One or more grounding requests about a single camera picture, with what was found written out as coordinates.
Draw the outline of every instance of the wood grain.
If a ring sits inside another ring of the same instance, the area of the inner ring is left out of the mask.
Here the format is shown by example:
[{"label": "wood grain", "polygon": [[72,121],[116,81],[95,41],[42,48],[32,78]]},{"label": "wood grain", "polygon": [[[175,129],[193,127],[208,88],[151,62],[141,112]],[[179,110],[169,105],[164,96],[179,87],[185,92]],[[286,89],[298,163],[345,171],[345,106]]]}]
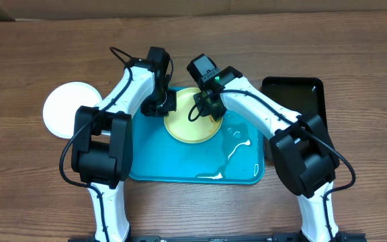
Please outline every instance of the wood grain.
[{"label": "wood grain", "polygon": [[[0,241],[93,234],[91,199],[60,178],[66,141],[47,131],[42,106],[73,80],[107,95],[123,74],[108,46],[139,57],[164,47],[173,85],[194,86],[185,67],[200,53],[256,87],[267,76],[322,79],[331,138],[357,172],[353,188],[333,195],[337,224],[387,241],[387,12],[0,23]],[[343,165],[337,178],[349,181]],[[128,180],[125,198],[134,235],[258,235],[301,225],[296,198],[270,165],[254,186]]]}]

